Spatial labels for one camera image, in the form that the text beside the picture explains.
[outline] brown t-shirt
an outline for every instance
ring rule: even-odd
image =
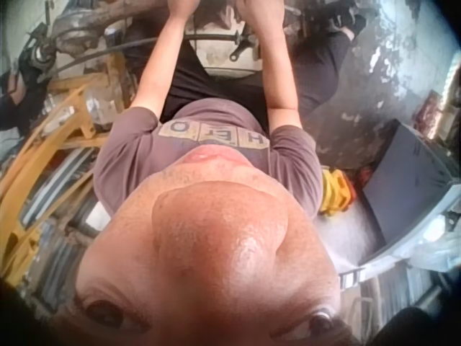
[[[145,178],[202,144],[235,148],[284,185],[309,216],[318,212],[323,183],[314,140],[291,125],[276,129],[269,140],[246,108],[224,99],[193,102],[163,125],[146,108],[126,110],[99,153],[97,197],[113,215]]]

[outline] metal part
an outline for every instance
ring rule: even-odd
[[[31,203],[23,210],[22,225],[31,226],[37,218],[45,213],[50,205],[66,191],[67,184],[72,181],[75,172],[87,161],[94,152],[92,148],[79,148],[72,151],[57,170],[53,172],[49,181],[43,185]]]
[[[59,94],[60,92],[78,89],[89,82],[91,82],[93,87],[105,88],[109,86],[109,78],[107,74],[94,73],[66,79],[54,79],[48,85],[48,92],[51,94]]]
[[[234,12],[228,0],[202,1],[194,13],[194,25],[202,29],[210,20],[225,30],[232,28]]]
[[[300,9],[296,9],[295,7],[291,7],[288,5],[285,5],[285,11],[293,13],[295,16],[299,16],[299,17],[303,15]]]
[[[153,38],[146,38],[143,40],[128,42],[122,45],[116,45],[114,47],[108,48],[106,50],[102,50],[100,52],[96,52],[94,54],[90,54],[88,56],[83,56],[81,58],[76,59],[75,61],[72,61],[71,63],[68,63],[67,65],[63,67],[57,68],[55,70],[48,72],[47,74],[42,75],[38,79],[38,81],[41,82],[46,79],[52,78],[53,76],[59,74],[62,71],[67,70],[68,68],[72,68],[74,66],[77,66],[81,63],[85,63],[92,59],[99,58],[101,56],[106,56],[107,54],[118,52],[118,51],[125,50],[128,48],[138,47],[140,45],[148,45],[150,43],[156,42],[157,39],[158,39],[157,37],[153,37]],[[214,35],[214,34],[185,35],[184,40],[232,41],[236,45],[238,45],[241,42],[242,38],[241,38],[241,35],[238,32],[236,32],[234,35]]]
[[[229,56],[230,61],[234,63],[238,60],[238,58],[240,58],[240,55],[245,50],[256,47],[256,44],[258,43],[258,39],[256,38],[253,29],[251,29],[248,24],[245,24],[243,27],[241,37],[242,41],[238,45],[237,49],[235,49]]]
[[[36,150],[35,155],[25,163],[6,192],[1,205],[0,250],[4,252],[9,232],[17,227],[19,213],[38,177],[48,165],[55,152],[69,135],[80,126],[79,115],[73,115],[59,130],[53,133]]]
[[[427,310],[433,301],[435,301],[443,293],[442,287],[435,285],[428,290],[420,299],[415,303],[415,306],[421,310]]]
[[[30,51],[30,65],[35,68],[38,68],[41,71],[47,71],[55,64],[56,55],[55,54],[48,54],[46,51],[47,44],[36,45]]]
[[[93,191],[93,180],[89,180],[86,185],[80,190],[78,195],[69,203],[66,208],[66,214],[61,216],[58,222],[58,228],[63,233],[67,233],[67,225],[71,222],[77,212],[80,210],[81,204],[87,199],[90,192]]]
[[[21,156],[18,154],[11,166],[7,169],[6,173],[2,175],[0,180],[0,201],[8,192],[8,189],[13,184],[17,175],[22,171],[24,165],[35,155],[37,149],[37,146],[33,146],[27,151],[23,151]]]
[[[68,223],[68,229],[75,230],[73,232],[74,236],[79,237],[79,235],[83,235],[88,240],[95,239],[98,235],[101,234],[101,231],[94,229],[86,222],[98,202],[98,197],[93,190],[90,191],[89,194],[84,198],[72,220],[70,220]]]
[[[54,118],[59,115],[60,111],[63,108],[68,107],[69,105],[72,105],[73,102],[75,101],[75,98],[81,96],[81,94],[88,87],[88,85],[90,85],[90,83],[93,83],[95,80],[96,80],[96,77],[86,81],[85,84],[82,84],[78,89],[73,90],[64,101],[62,101],[59,105],[57,105],[53,109],[53,111],[49,114],[49,116],[44,121],[42,121],[42,123],[34,130],[34,133],[27,139],[27,142],[23,145],[20,153],[17,156],[17,161],[21,161],[19,159],[22,158],[22,156],[24,156],[29,151],[29,149],[32,148],[34,142],[39,138],[39,136],[41,135],[41,133],[42,133],[43,129],[45,128],[45,126],[49,122],[54,120]],[[16,162],[12,165],[12,167],[10,168],[10,170],[8,171],[7,174],[10,174],[10,171],[13,170],[15,164],[16,164]],[[6,190],[5,189],[0,189],[0,193],[5,194]]]
[[[371,337],[371,332],[372,332],[372,321],[373,321],[373,304],[375,301],[372,298],[355,298],[354,301],[352,302],[351,309],[349,310],[349,315],[347,317],[347,324],[349,326],[352,325],[354,321],[355,314],[358,311],[364,311],[364,309],[367,310],[366,316],[367,316],[367,323],[362,323],[362,342],[367,343]]]
[[[40,251],[24,287],[33,306],[42,304],[50,314],[55,314],[60,304],[73,298],[75,275],[85,248],[69,239],[54,223],[44,225]]]
[[[93,139],[86,139],[85,137],[73,137],[63,143],[61,149],[74,149],[74,148],[101,148],[109,138],[108,133],[101,133],[95,135]]]
[[[49,27],[51,24],[50,1],[49,0],[45,0],[45,22],[46,22],[46,25]]]
[[[69,199],[70,196],[77,191],[77,189],[86,183],[91,176],[92,171],[87,172],[75,184],[73,184],[71,188],[63,193],[29,229],[26,231],[24,229],[21,230],[20,237],[17,236],[17,243],[11,251],[5,253],[1,258],[1,276],[5,279],[5,281],[14,286],[20,283],[22,276],[30,266],[33,257],[37,253],[37,231],[40,225],[45,222],[67,199]]]
[[[164,4],[159,0],[119,0],[98,9],[68,8],[56,18],[51,32],[55,49],[71,56],[97,47],[106,27]]]

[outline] hand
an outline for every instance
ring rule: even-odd
[[[19,74],[15,74],[13,71],[11,71],[8,79],[8,93],[16,106],[24,99],[26,96],[26,91],[27,87],[24,83],[21,72],[19,72]]]
[[[260,38],[283,30],[284,0],[237,0],[237,10]]]
[[[199,4],[200,0],[168,0],[170,17],[183,19],[186,22]]]

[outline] concrete floor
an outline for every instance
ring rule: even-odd
[[[392,119],[410,125],[432,89],[442,94],[460,49],[431,0],[359,2],[380,17],[353,44],[336,95],[305,123],[322,163],[343,169],[373,162]]]
[[[343,213],[316,217],[313,225],[340,274],[359,268],[385,246],[379,226],[360,198]]]

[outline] skin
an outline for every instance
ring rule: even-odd
[[[16,75],[11,72],[8,78],[8,93],[15,105],[21,103],[26,95],[26,91],[27,88],[25,86],[24,79],[22,78],[22,74],[18,73]]]
[[[170,0],[133,107],[160,115],[195,0]],[[270,130],[301,127],[282,0],[238,1],[259,36]],[[238,151],[200,146],[125,201],[81,261],[84,309],[117,306],[121,329],[159,345],[298,345],[281,340],[339,310],[339,279],[304,210]]]

